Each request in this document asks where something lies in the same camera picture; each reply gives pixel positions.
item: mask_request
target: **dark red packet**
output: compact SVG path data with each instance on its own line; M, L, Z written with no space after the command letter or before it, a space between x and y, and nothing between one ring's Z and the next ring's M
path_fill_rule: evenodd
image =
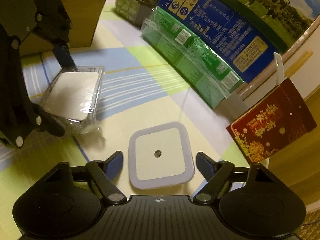
M316 127L289 78L227 127L248 163L260 162Z

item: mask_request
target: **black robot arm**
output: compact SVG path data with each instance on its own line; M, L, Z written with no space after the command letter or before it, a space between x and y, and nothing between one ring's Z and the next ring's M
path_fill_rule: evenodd
M53 44L61 67L75 68L70 55L71 20L61 0L0 0L0 139L22 147L33 129L64 135L64 128L29 100L19 46L33 33Z

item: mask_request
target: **gold floral pattern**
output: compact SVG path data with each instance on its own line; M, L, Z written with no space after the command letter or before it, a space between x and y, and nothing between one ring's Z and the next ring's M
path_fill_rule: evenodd
M260 142L254 141L254 142L250 143L249 152L251 154L254 154L254 155L259 154L260 155L263 153L263 151L264 151L264 147Z

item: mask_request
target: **green box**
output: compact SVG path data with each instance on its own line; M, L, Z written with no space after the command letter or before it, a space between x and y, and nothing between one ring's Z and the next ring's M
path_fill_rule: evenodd
M236 90L243 80L233 69L221 60L212 49L207 46L200 38L197 38L188 49L189 64L198 64L207 68L225 88L231 93Z
M142 37L211 108L243 82L195 33L159 7L144 21Z

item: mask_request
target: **barcode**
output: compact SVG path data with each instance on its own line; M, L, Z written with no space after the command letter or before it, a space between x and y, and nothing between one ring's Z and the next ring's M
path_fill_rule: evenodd
M222 85L226 87L226 89L230 90L240 79L234 72L230 72L224 79L221 80Z
M176 37L176 41L180 43L181 45L185 44L187 39L191 36L189 32L187 32L185 29L183 29L178 36Z
M176 24L173 25L173 27L171 28L171 31L172 31L173 33L175 33L175 32L177 32L179 29L180 29L180 25L176 23Z

